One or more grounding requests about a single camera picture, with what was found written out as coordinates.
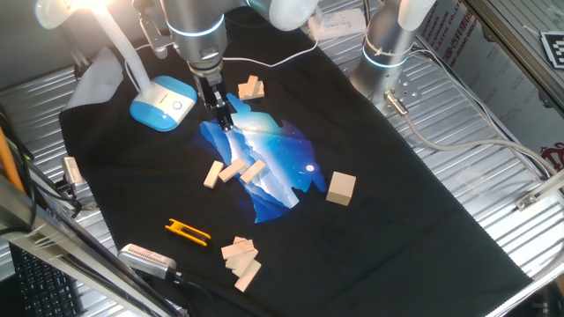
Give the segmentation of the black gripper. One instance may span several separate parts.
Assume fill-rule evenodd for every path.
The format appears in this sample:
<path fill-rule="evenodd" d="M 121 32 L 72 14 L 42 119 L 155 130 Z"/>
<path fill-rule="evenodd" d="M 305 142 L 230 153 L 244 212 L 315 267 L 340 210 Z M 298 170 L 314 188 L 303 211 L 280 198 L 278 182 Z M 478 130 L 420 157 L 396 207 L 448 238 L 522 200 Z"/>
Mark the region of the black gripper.
<path fill-rule="evenodd" d="M 223 131 L 228 131 L 233 128 L 234 123 L 231 116 L 231 103 L 223 92 L 225 87 L 221 71 L 222 64 L 210 68 L 192 67 L 199 97 L 206 106 L 212 106 L 219 126 Z"/>

